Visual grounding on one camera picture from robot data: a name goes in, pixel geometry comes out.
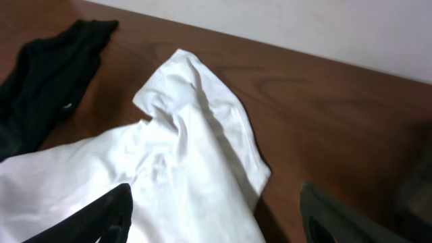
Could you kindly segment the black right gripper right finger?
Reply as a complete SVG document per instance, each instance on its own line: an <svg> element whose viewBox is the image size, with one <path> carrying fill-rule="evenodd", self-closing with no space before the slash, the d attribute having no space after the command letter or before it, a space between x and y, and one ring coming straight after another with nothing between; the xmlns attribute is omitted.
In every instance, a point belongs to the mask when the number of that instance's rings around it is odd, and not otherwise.
<svg viewBox="0 0 432 243"><path fill-rule="evenodd" d="M308 243L412 243L313 184L304 183L301 187L300 214Z"/></svg>

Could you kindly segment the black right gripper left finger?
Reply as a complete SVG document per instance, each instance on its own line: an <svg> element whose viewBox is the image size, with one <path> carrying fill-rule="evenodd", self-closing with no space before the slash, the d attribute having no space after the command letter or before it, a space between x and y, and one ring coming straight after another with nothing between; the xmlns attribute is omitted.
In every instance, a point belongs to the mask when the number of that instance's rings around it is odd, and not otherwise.
<svg viewBox="0 0 432 243"><path fill-rule="evenodd" d="M23 243L126 243L132 224L130 185L120 184Z"/></svg>

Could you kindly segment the white t-shirt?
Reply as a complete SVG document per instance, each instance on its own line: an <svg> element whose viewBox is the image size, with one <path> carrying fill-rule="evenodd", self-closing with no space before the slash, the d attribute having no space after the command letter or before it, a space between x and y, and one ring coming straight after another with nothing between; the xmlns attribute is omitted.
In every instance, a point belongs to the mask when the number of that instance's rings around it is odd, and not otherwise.
<svg viewBox="0 0 432 243"><path fill-rule="evenodd" d="M136 93L141 120L1 164L1 241L21 242L119 184L132 189L129 242L262 242L253 216L270 176L247 114L190 52Z"/></svg>

